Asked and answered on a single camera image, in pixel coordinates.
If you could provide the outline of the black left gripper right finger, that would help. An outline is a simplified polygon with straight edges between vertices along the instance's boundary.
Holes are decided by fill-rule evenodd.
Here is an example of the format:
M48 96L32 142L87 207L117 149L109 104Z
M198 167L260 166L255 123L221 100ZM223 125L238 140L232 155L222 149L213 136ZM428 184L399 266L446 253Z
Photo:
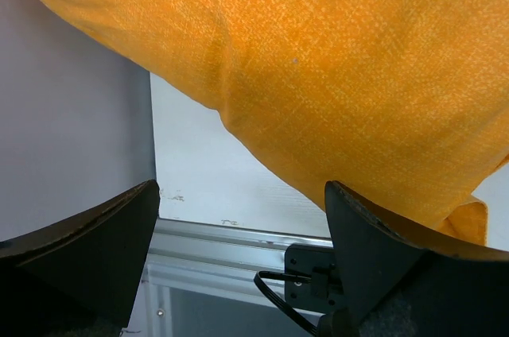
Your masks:
M505 336L508 254L397 215L338 182L324 189L344 307L327 336Z

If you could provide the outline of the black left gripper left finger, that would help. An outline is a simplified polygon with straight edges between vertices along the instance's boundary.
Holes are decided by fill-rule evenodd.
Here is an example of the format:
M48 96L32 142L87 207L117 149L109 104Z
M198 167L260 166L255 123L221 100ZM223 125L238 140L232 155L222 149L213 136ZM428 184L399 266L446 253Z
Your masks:
M1 243L3 336L119 336L160 203L155 180Z

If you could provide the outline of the orange pillowcase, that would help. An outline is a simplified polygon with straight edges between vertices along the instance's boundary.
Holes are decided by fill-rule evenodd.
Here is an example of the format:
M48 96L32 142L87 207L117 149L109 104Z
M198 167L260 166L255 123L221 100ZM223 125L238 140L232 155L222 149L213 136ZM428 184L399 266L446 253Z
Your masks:
M337 180L467 242L508 162L508 0L40 0L219 112L315 204Z

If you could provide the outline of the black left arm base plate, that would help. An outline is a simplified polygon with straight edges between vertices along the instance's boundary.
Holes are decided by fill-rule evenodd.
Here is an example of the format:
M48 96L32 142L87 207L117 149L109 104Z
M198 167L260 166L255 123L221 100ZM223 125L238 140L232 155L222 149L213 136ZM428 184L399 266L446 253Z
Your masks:
M346 306L336 257L331 247L293 244L285 252L285 300L293 308L328 314Z

